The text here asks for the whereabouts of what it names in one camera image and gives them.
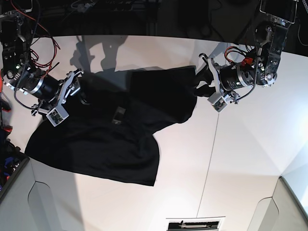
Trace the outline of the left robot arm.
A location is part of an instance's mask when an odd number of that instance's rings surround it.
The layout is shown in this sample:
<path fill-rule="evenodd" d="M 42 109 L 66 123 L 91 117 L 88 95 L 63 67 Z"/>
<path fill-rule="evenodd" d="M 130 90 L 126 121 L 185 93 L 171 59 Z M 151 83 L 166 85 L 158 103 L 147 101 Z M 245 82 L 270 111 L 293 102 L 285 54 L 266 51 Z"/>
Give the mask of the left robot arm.
<path fill-rule="evenodd" d="M 224 52 L 227 64 L 219 65 L 213 57 L 199 54 L 205 67 L 196 77 L 205 84 L 196 88 L 195 96 L 206 97 L 213 108 L 221 112 L 228 104 L 237 104 L 243 99 L 237 89 L 249 88 L 245 94 L 248 96 L 256 86 L 272 86 L 277 79 L 288 30 L 295 23 L 297 4 L 296 0 L 260 1 L 256 11 L 265 14 L 266 19 L 257 26 L 251 19 L 238 36 L 241 39 L 251 28 L 254 47 L 242 50 L 229 46 Z"/>

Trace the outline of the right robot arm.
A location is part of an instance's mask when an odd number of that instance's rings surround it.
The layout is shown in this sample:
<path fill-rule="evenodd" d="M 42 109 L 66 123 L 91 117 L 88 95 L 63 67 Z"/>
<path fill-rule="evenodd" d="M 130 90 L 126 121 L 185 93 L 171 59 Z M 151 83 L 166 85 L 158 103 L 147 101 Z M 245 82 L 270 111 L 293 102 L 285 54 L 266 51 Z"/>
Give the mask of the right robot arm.
<path fill-rule="evenodd" d="M 50 76 L 55 67 L 53 61 L 60 46 L 44 26 L 40 24 L 41 10 L 30 16 L 33 2 L 14 4 L 12 0 L 0 2 L 0 44 L 2 46 L 2 83 L 13 91 L 15 100 L 31 114 L 45 116 L 53 126 L 69 117 L 64 104 L 69 96 L 76 95 L 81 87 L 82 69 L 70 71 L 64 79 Z M 45 38 L 52 41 L 53 55 L 49 62 L 39 63 L 38 54 L 32 49 L 37 29 L 45 31 Z"/>

